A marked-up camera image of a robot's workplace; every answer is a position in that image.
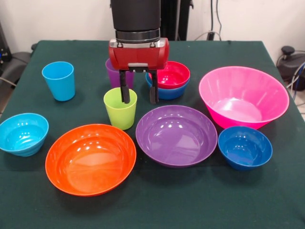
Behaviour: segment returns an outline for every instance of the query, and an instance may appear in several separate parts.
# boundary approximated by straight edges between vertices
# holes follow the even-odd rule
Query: dark green tablecloth
[[[292,101],[283,117],[260,129],[271,140],[274,154],[256,170],[231,169],[218,149],[197,166],[168,169],[137,148],[130,176],[105,195],[79,198],[53,187],[44,160],[54,141],[80,125],[109,124],[102,100],[110,88],[104,65],[107,45],[39,43],[0,121],[35,112],[49,120],[50,131],[34,156],[1,152],[0,229],[305,228],[305,124]],[[181,98],[152,105],[143,74],[136,75],[135,125],[127,131],[135,142],[137,122],[157,106],[183,104],[210,117],[197,88],[201,77],[214,68],[250,66],[280,79],[261,42],[172,42],[170,60],[190,68],[189,86]],[[75,67],[76,96],[68,102],[56,102],[41,75],[43,66],[53,61]]]

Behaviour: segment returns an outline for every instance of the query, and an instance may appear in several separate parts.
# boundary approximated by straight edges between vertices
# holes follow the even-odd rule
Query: lime green cup
[[[111,125],[127,130],[134,123],[135,108],[137,105],[137,94],[129,89],[130,102],[122,102],[121,89],[119,87],[109,90],[104,95],[104,103],[111,122]]]

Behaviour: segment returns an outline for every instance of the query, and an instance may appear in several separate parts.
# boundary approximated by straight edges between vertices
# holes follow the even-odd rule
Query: white wall
[[[210,0],[193,0],[188,40],[211,29]],[[273,61],[284,45],[305,50],[305,0],[219,0],[221,37],[232,41],[263,41]],[[214,30],[218,31],[216,13]]]
[[[110,0],[0,0],[0,21],[12,52],[39,40],[115,37]]]
[[[211,26],[210,0],[193,1],[188,40],[209,31]],[[12,52],[29,51],[39,40],[109,40],[114,37],[109,3],[0,0],[0,21]],[[304,0],[219,0],[222,39],[262,40],[276,60],[283,45],[305,50],[304,12]],[[214,14],[214,30],[218,28]]]

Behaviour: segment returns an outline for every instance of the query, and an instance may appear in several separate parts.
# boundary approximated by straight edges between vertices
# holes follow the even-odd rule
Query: plastic bowl
[[[0,124],[0,149],[16,156],[31,156],[42,147],[49,131],[47,119],[24,113]]]
[[[164,69],[157,70],[158,87],[175,89],[183,86],[190,79],[190,70],[182,63],[168,61]]]
[[[223,130],[218,146],[228,164],[237,170],[250,170],[266,164],[272,156],[272,145],[261,132],[234,126]]]
[[[136,139],[142,151],[157,163],[184,168],[212,154],[217,145],[217,131],[201,112],[169,105],[153,109],[141,118]]]
[[[152,80],[149,78],[148,73],[146,73],[146,81],[149,86],[149,88],[152,87]],[[171,100],[171,99],[176,99],[179,98],[181,95],[183,95],[188,83],[190,80],[188,80],[182,87],[176,88],[176,89],[162,89],[158,88],[158,95],[159,99],[164,99],[164,100]]]
[[[199,93],[214,121],[223,128],[258,129],[289,107],[285,87],[274,77],[248,67],[222,67],[206,74]]]
[[[106,193],[130,174],[136,160],[132,139],[111,125],[91,124],[62,135],[46,157],[46,173],[59,190],[76,196]]]

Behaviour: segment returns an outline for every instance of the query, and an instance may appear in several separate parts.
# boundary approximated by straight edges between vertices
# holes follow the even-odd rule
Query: blue cup
[[[68,62],[53,62],[46,65],[42,75],[54,97],[67,101],[75,96],[74,67]]]

